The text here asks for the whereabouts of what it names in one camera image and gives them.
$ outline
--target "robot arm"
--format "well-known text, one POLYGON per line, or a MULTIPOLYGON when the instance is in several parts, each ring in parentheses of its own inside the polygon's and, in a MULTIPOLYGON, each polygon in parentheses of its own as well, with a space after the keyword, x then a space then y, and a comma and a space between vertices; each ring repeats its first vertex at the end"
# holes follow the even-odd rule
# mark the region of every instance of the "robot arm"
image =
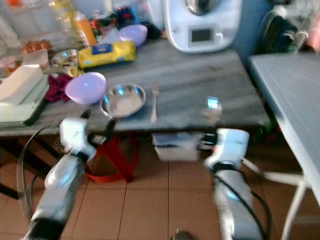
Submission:
POLYGON ((45 191, 23 240, 58 240, 73 209, 86 162, 96 154, 85 133, 87 120, 66 118, 60 124, 61 143, 67 152, 45 178, 45 191))
POLYGON ((218 129, 217 134, 215 151, 205 160, 204 165, 211 171, 214 179, 214 198, 219 212, 222 239, 263 240, 261 226, 248 210, 253 209, 251 189, 239 172, 247 151, 249 134, 225 128, 218 129))

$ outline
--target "blue wall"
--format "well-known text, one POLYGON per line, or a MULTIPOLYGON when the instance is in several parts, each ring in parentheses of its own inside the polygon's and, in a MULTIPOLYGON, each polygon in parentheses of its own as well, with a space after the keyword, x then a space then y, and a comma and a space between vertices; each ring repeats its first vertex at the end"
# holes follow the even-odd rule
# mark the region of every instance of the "blue wall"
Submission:
POLYGON ((261 22, 272 7, 267 0, 243 0, 240 28, 232 47, 245 66, 248 65, 248 56, 255 50, 261 22))

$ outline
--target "dark red napkin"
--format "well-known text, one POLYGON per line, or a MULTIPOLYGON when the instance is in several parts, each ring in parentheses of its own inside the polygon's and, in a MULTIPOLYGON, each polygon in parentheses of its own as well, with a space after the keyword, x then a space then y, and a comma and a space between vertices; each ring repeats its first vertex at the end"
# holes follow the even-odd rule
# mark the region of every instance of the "dark red napkin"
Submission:
POLYGON ((58 100, 63 102, 69 101, 69 97, 65 94, 65 87, 72 77, 67 74, 61 74, 57 78, 52 75, 48 76, 49 89, 44 95, 44 98, 51 103, 58 100))

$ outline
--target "small metal bowl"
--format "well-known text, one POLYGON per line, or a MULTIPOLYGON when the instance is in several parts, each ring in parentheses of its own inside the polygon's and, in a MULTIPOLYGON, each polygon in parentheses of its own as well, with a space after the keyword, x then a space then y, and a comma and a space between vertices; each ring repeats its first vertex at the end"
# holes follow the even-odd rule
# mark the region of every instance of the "small metal bowl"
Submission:
POLYGON ((110 88, 100 102, 100 109, 110 118, 124 118, 139 111, 146 103, 146 92, 135 84, 110 88))
POLYGON ((78 51, 75 49, 61 51, 52 58, 51 63, 54 67, 59 68, 78 67, 78 51))

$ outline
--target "purple bowl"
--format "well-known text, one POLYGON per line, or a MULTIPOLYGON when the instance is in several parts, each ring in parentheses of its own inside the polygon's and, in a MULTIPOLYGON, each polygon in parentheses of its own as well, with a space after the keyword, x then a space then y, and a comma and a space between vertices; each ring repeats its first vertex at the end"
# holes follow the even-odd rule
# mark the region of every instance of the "purple bowl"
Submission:
POLYGON ((77 104, 90 105, 103 98, 106 88, 106 78, 102 74, 87 72, 72 79, 64 92, 77 104))
POLYGON ((135 47, 142 45, 147 38, 148 29, 144 25, 129 25, 120 29, 120 39, 125 41, 132 41, 135 47))

